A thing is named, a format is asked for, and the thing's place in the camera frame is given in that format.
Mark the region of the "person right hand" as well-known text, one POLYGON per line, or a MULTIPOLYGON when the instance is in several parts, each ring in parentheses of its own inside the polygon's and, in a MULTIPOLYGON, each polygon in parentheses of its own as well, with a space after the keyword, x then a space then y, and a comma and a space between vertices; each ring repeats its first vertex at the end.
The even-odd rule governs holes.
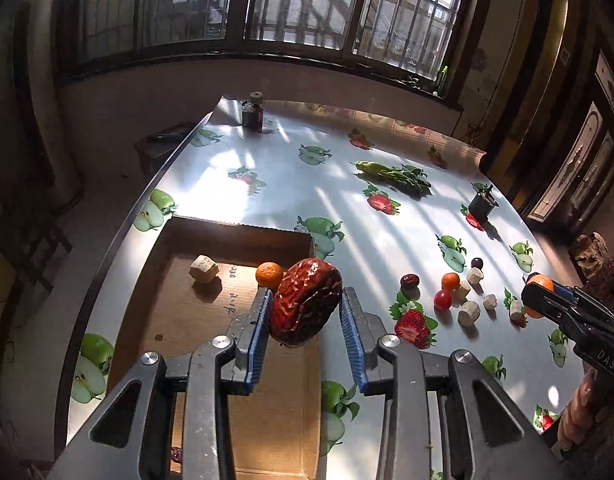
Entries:
POLYGON ((596 421, 590 410, 590 400, 595 392, 597 371, 589 365, 584 366, 584 371, 582 382, 576 388, 572 400, 566 405, 560 417, 558 445, 562 451, 569 451, 574 444, 580 444, 586 432, 596 421))

